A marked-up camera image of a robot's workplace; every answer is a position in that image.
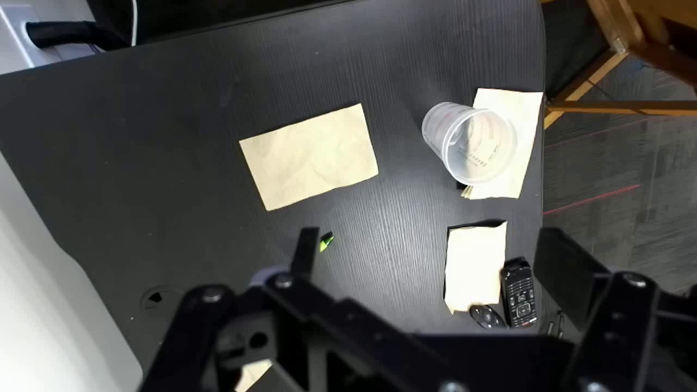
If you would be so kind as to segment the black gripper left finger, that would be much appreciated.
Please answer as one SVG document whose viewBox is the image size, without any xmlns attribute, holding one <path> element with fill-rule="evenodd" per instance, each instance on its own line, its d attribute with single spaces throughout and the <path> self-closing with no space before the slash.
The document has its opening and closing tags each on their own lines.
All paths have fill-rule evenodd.
<svg viewBox="0 0 697 392">
<path fill-rule="evenodd" d="M 404 336 L 352 300 L 289 273 L 236 295 L 189 290 L 139 392 L 233 392 L 269 359 L 297 392 L 400 392 Z"/>
</svg>

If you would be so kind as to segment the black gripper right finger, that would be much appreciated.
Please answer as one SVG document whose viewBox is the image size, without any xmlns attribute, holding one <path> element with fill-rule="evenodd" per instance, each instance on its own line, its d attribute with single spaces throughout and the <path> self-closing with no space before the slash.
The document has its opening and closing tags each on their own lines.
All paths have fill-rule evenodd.
<svg viewBox="0 0 697 392">
<path fill-rule="evenodd" d="M 538 233 L 534 275 L 581 333 L 567 390 L 696 392 L 696 295 L 668 295 L 640 273 L 610 273 L 559 229 Z"/>
</svg>

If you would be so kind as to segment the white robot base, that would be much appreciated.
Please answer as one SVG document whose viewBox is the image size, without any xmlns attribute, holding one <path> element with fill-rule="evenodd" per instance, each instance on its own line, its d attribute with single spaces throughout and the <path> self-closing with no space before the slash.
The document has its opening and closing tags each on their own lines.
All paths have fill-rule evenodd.
<svg viewBox="0 0 697 392">
<path fill-rule="evenodd" d="M 0 157 L 0 392 L 136 392 L 142 364 Z"/>
</svg>

